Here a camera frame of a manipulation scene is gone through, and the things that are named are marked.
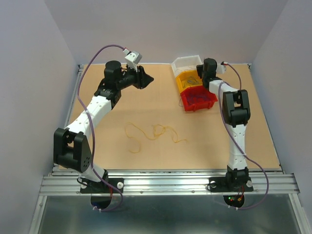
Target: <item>black mounting plate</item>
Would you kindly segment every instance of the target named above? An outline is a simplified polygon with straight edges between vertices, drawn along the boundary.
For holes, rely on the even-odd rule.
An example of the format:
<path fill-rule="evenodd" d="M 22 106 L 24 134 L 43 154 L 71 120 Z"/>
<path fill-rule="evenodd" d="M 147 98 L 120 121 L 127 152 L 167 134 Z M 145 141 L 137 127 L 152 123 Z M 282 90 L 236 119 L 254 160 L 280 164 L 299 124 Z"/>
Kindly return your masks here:
<path fill-rule="evenodd" d="M 212 193 L 238 192 L 241 189 L 241 187 L 229 188 L 225 177 L 210 177 L 209 182 L 210 183 L 207 185 L 207 190 Z M 254 190 L 254 187 L 248 187 L 246 184 L 243 186 L 245 192 L 252 192 Z"/>
<path fill-rule="evenodd" d="M 80 193 L 81 194 L 109 194 L 110 190 L 109 187 L 106 186 L 103 182 L 94 182 L 90 181 L 86 178 L 81 178 L 82 183 L 86 183 L 88 186 L 86 188 L 80 187 Z M 109 184 L 113 185 L 117 188 L 117 184 L 121 182 L 124 184 L 123 178 L 109 178 Z"/>

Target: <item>yellow bin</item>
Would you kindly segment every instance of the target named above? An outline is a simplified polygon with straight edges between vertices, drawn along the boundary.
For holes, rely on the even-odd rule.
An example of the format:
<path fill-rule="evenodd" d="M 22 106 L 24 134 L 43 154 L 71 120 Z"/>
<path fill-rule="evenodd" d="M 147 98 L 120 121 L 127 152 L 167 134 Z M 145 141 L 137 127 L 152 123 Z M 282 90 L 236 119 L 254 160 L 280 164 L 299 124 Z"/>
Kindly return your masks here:
<path fill-rule="evenodd" d="M 203 84 L 197 75 L 197 70 L 181 72 L 175 80 L 180 94 L 189 87 L 200 86 Z"/>

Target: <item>yellow rope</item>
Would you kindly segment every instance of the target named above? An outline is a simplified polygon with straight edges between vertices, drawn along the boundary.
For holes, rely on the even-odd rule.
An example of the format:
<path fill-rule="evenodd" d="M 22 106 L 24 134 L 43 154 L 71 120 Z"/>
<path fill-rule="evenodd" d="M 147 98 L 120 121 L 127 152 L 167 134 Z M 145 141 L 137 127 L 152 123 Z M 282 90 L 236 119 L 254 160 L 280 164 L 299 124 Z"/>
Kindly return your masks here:
<path fill-rule="evenodd" d="M 172 138 L 172 141 L 173 141 L 174 143 L 179 143 L 179 142 L 181 142 L 181 141 L 186 141 L 186 142 L 187 142 L 187 139 L 179 140 L 179 136 L 178 136 L 176 130 L 175 130 L 173 127 L 171 127 L 171 126 L 163 126 L 163 125 L 161 125 L 161 124 L 153 125 L 153 137 L 150 137 L 150 136 L 148 136 L 141 128 L 139 128 L 138 126 L 136 126 L 134 123 L 130 123 L 130 122 L 129 122 L 129 123 L 126 124 L 126 127 L 125 127 L 126 136 L 127 136 L 128 138 L 130 138 L 130 139 L 136 140 L 136 141 L 138 142 L 138 144 L 139 144 L 139 149 L 138 149 L 137 151 L 129 150 L 129 151 L 130 151 L 131 153 L 133 153 L 133 154 L 139 153 L 139 152 L 141 151 L 141 142 L 140 142 L 137 138 L 135 138 L 134 136 L 131 136 L 131 135 L 128 134 L 128 132 L 127 132 L 127 127 L 128 127 L 129 125 L 132 125 L 132 126 L 134 126 L 135 128 L 139 129 L 139 130 L 145 135 L 145 137 L 146 137 L 147 139 L 149 139 L 149 140 L 156 140 L 156 139 L 158 139 L 161 135 L 163 135 L 167 130 L 169 130 L 169 131 L 171 132 L 171 138 Z M 157 132 L 157 128 L 159 128 L 159 127 L 161 127 L 161 131 L 160 131 L 160 132 Z"/>

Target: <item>white wall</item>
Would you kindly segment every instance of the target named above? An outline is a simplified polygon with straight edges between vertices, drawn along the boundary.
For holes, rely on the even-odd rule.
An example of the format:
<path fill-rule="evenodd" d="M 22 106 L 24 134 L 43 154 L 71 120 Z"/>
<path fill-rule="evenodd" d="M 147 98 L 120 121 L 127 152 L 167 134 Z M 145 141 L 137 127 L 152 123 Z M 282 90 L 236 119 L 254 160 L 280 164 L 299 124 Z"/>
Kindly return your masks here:
<path fill-rule="evenodd" d="M 74 58 L 119 43 L 142 62 L 197 55 L 252 62 L 287 0 L 45 0 Z M 117 49 L 96 63 L 122 58 Z"/>
<path fill-rule="evenodd" d="M 0 7 L 0 233 L 28 233 L 76 62 L 43 0 Z"/>
<path fill-rule="evenodd" d="M 290 0 L 252 75 L 281 165 L 294 173 L 312 224 L 312 1 Z"/>

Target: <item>screw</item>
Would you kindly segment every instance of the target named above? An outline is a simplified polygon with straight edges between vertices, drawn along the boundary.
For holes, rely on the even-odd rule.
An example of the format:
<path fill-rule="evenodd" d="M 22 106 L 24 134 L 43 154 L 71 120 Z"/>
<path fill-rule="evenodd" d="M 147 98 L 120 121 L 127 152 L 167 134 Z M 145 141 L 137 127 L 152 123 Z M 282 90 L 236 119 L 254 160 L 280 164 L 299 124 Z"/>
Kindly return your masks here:
<path fill-rule="evenodd" d="M 253 183 L 251 182 L 251 180 L 248 180 L 246 185 L 247 187 L 251 188 L 253 186 Z"/>
<path fill-rule="evenodd" d="M 122 189 L 123 188 L 123 183 L 122 182 L 118 182 L 117 183 L 117 188 L 118 189 Z"/>

